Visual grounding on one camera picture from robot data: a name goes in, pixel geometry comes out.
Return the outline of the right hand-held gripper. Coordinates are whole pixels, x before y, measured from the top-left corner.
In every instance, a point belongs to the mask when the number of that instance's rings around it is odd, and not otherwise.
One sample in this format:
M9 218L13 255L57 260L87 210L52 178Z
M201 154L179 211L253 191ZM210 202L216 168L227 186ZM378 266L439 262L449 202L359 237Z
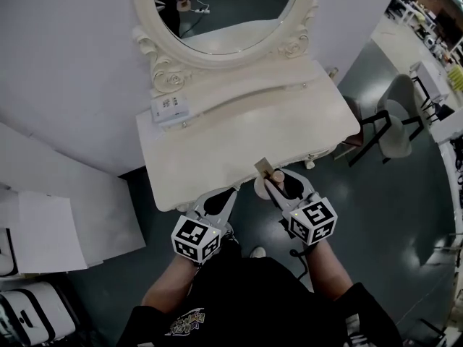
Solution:
M306 245L315 245L333 234L338 220L331 203L315 191L303 175L284 169L284 190L270 178L264 178L264 187L272 202L280 209L290 206L289 200L306 200L289 212L286 230Z

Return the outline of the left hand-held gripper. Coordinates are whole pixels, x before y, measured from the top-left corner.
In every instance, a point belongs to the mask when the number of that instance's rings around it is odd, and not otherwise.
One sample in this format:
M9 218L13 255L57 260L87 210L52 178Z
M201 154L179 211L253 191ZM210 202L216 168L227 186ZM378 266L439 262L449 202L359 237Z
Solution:
M174 252L203 265L221 246L237 194L235 188L220 188L200 196L196 210L181 215L174 227L171 234Z

